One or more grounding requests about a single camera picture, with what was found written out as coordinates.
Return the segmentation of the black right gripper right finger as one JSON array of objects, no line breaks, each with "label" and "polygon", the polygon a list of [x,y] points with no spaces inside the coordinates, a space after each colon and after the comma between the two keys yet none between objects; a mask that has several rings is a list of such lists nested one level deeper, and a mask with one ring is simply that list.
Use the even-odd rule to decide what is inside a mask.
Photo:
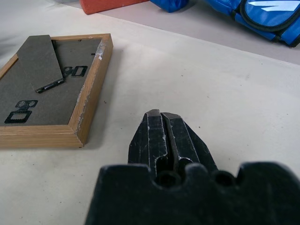
[{"label": "black right gripper right finger", "polygon": [[208,173],[218,170],[213,157],[202,139],[177,114],[161,113],[173,156],[173,168],[185,174],[188,164],[197,163],[204,166]]}]

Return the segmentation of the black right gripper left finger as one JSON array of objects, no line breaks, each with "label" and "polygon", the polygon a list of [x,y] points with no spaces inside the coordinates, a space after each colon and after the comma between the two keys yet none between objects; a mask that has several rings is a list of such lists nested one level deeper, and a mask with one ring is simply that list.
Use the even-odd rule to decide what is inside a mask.
[{"label": "black right gripper left finger", "polygon": [[162,115],[158,109],[146,112],[129,145],[128,163],[150,169],[168,168],[168,147]]}]

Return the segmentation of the blue bag with black trim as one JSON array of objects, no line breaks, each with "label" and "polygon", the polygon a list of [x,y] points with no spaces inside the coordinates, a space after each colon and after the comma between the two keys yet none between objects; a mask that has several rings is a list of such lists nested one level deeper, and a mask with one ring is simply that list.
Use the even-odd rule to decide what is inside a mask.
[{"label": "blue bag with black trim", "polygon": [[201,0],[273,42],[300,44],[300,0]]}]

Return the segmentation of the orange block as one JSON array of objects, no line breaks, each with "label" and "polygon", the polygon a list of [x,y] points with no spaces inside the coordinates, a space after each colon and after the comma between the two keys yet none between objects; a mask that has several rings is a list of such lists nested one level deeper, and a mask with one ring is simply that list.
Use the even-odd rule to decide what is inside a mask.
[{"label": "orange block", "polygon": [[79,0],[85,14],[91,15],[111,9],[126,7],[149,0]]}]

